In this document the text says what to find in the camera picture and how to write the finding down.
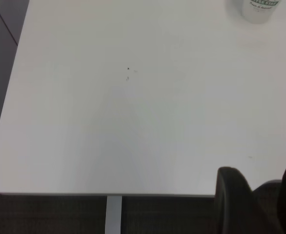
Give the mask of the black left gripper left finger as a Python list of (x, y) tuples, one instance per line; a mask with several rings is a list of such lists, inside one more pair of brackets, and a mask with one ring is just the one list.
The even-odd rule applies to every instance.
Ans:
[(263, 230), (260, 207), (245, 177), (235, 168), (218, 169), (215, 216), (218, 234), (259, 234)]

